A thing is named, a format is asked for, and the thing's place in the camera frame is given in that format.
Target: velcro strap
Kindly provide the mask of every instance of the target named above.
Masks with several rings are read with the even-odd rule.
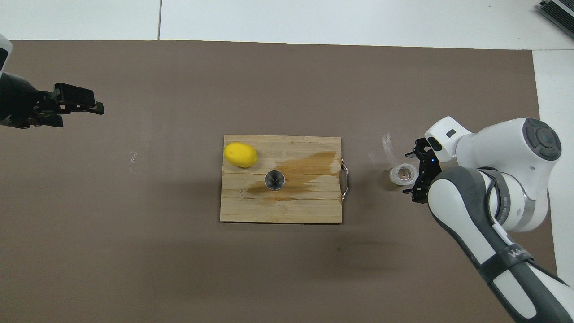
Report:
[[[533,258],[521,245],[509,245],[482,263],[478,273],[486,283],[490,283],[510,267],[529,259]]]

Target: water stain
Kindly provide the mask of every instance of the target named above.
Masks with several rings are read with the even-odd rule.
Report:
[[[265,186],[265,180],[251,184],[246,192],[257,195],[270,202],[292,201],[297,199],[294,195],[318,191],[312,183],[321,176],[339,177],[339,171],[333,172],[332,165],[335,160],[335,151],[314,153],[305,158],[286,160],[277,164],[276,170],[285,176],[285,185],[277,191],[271,191]]]

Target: robotic arm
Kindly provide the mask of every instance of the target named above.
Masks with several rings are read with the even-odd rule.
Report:
[[[574,290],[507,233],[542,223],[560,154],[558,136],[542,121],[520,118],[471,133],[451,117],[407,154],[421,160],[421,175],[404,192],[428,202],[516,322],[574,321]]]
[[[4,72],[11,52],[12,44],[0,34],[0,125],[62,127],[61,114],[104,114],[103,104],[95,100],[92,90],[57,83],[52,92],[38,91],[24,78]]]

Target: yellow lemon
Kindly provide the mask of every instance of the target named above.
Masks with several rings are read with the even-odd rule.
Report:
[[[247,168],[257,162],[257,151],[248,144],[235,142],[223,148],[223,157],[232,165]]]

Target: metal handle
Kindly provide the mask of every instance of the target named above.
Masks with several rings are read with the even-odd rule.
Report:
[[[345,171],[345,181],[347,182],[347,185],[345,186],[345,191],[341,192],[341,201],[343,201],[345,199],[345,195],[347,195],[347,192],[349,191],[349,169],[347,168],[347,166],[345,166],[345,162],[343,161],[342,158],[341,158],[341,169]]]

